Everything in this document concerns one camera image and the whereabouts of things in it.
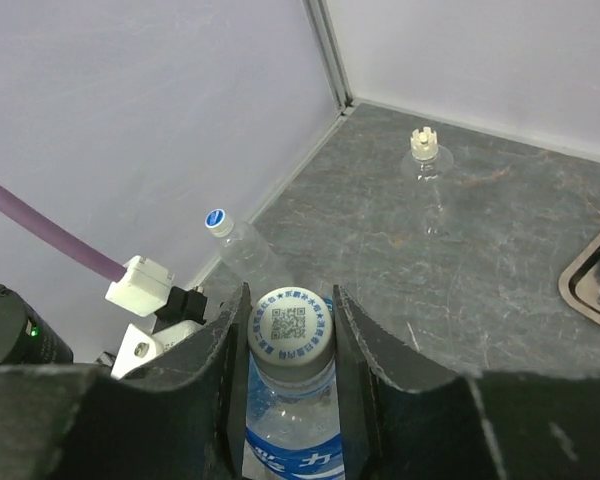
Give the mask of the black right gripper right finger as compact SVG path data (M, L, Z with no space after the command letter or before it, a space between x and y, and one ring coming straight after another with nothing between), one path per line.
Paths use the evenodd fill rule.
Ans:
M333 302L347 478L600 479L600 373L457 373Z

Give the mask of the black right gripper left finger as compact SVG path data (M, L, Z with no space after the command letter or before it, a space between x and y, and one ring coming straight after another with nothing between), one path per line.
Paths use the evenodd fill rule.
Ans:
M251 293L114 379L98 364L0 364L0 479L238 479Z

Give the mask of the blue label plastic bottle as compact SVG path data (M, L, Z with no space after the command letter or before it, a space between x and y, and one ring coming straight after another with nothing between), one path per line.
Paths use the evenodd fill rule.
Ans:
M343 479L335 360L296 385L265 380L250 358L246 442L271 479Z

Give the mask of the clear wide plastic bottle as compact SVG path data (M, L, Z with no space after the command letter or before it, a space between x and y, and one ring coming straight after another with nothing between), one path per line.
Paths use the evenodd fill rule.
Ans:
M259 231L250 223L234 221L234 229L225 238L215 238L209 232L216 239L219 256L229 270L247 283L257 297L293 286L293 276Z

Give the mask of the small white bottle cap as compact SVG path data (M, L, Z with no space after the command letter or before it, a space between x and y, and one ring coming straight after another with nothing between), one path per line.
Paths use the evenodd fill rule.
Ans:
M214 209L205 217L205 227L215 238L229 236L235 227L235 221L224 209Z

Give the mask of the clear bottle with notched cap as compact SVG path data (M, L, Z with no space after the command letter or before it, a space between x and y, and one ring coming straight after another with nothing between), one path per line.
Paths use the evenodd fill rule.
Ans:
M409 150L403 156L401 169L407 181L407 192L415 214L415 226L425 235L440 234L449 217L445 199L445 181L452 174L454 158L451 151L438 143L437 155L428 161L418 161Z

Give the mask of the cream notched bottle cap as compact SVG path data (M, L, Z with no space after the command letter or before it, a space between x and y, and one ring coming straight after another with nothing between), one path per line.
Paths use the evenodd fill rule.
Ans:
M429 126L415 129L410 137L411 155L418 161L428 161L438 153L437 133Z

